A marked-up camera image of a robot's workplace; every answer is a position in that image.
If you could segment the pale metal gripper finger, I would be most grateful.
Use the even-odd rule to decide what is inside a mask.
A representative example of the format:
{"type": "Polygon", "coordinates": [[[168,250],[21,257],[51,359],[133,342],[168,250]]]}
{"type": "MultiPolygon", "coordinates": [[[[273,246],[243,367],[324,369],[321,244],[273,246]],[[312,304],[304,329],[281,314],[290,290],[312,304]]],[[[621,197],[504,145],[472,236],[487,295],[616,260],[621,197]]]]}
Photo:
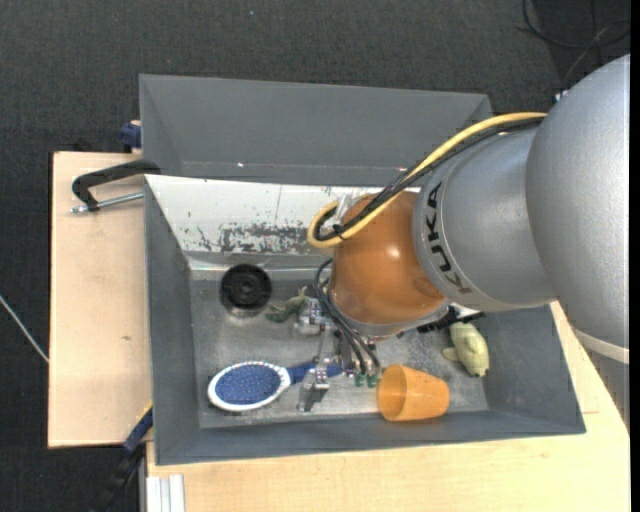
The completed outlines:
{"type": "Polygon", "coordinates": [[[308,370],[300,384],[297,409],[311,412],[314,405],[322,401],[329,389],[329,377],[326,369],[308,370]]]}
{"type": "Polygon", "coordinates": [[[324,324],[325,317],[319,301],[315,298],[309,298],[296,314],[294,330],[303,336],[315,336],[323,331],[324,324]]]}

